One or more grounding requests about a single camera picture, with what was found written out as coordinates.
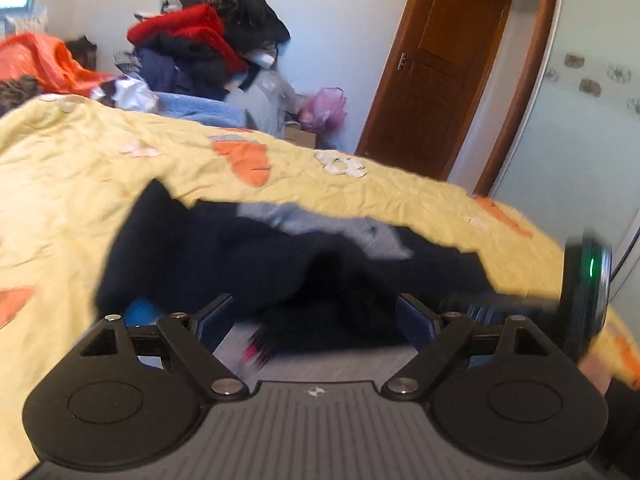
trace red sweater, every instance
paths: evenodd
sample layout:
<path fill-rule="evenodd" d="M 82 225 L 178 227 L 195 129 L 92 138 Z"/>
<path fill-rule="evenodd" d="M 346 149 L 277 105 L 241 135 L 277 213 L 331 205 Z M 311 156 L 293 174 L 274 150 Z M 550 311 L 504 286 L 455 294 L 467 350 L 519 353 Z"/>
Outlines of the red sweater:
<path fill-rule="evenodd" d="M 129 29 L 127 39 L 137 45 L 149 36 L 167 32 L 214 48 L 230 75 L 245 72 L 246 63 L 222 37 L 224 31 L 225 25 L 216 11 L 207 4 L 201 4 L 145 20 Z"/>

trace pink object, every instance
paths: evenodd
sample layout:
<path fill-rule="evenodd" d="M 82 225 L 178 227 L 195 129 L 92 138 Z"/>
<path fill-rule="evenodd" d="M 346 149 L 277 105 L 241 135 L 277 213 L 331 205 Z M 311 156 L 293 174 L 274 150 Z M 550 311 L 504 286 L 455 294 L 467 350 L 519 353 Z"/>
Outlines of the pink object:
<path fill-rule="evenodd" d="M 0 328 L 8 324 L 32 296 L 30 286 L 0 290 Z"/>
<path fill-rule="evenodd" d="M 249 348 L 247 348 L 244 351 L 244 355 L 242 356 L 242 361 L 248 361 L 249 359 L 251 359 L 254 355 L 256 355 L 258 353 L 258 349 L 255 347 L 255 345 L 249 345 Z"/>
<path fill-rule="evenodd" d="M 347 98 L 340 88 L 323 88 L 302 107 L 298 118 L 302 129 L 326 134 L 342 126 L 347 112 Z"/>

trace light blue blanket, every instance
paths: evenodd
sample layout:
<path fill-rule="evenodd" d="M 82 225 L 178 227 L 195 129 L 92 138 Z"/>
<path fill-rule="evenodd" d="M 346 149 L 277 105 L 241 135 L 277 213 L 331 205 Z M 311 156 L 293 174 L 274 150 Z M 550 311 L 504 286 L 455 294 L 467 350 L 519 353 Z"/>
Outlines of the light blue blanket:
<path fill-rule="evenodd" d="M 172 119 L 196 121 L 205 126 L 221 128 L 246 128 L 244 108 L 222 101 L 202 97 L 155 92 L 158 96 L 158 114 Z"/>

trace cardboard box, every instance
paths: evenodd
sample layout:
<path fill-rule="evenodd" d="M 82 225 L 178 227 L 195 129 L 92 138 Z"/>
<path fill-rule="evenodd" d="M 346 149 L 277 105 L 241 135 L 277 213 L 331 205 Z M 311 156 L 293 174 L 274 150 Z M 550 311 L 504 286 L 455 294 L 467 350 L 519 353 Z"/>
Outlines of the cardboard box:
<path fill-rule="evenodd" d="M 284 140 L 302 148 L 311 148 L 312 150 L 316 148 L 316 134 L 305 132 L 295 126 L 285 127 Z"/>

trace bed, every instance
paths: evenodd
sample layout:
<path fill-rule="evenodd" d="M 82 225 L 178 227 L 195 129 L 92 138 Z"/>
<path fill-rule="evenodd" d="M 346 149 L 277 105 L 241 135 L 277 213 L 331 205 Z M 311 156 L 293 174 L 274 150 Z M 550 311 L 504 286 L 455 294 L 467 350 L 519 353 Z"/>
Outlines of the bed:
<path fill-rule="evenodd" d="M 0 329 L 0 479 L 35 465 L 20 419 L 24 399 L 94 321 L 106 255 L 152 178 L 187 204 L 297 202 L 329 216 L 406 225 L 438 244 L 477 251 L 499 292 L 559 296 L 562 249 L 507 206 L 499 208 L 518 229 L 459 187 L 371 161 L 362 178 L 329 174 L 312 150 L 242 131 L 268 147 L 270 176 L 252 187 L 212 150 L 208 137 L 225 133 L 77 96 L 35 98 L 0 121 L 0 291 L 23 298 Z M 135 156 L 132 143 L 154 156 Z M 612 310 L 593 351 L 636 383 L 638 352 Z"/>

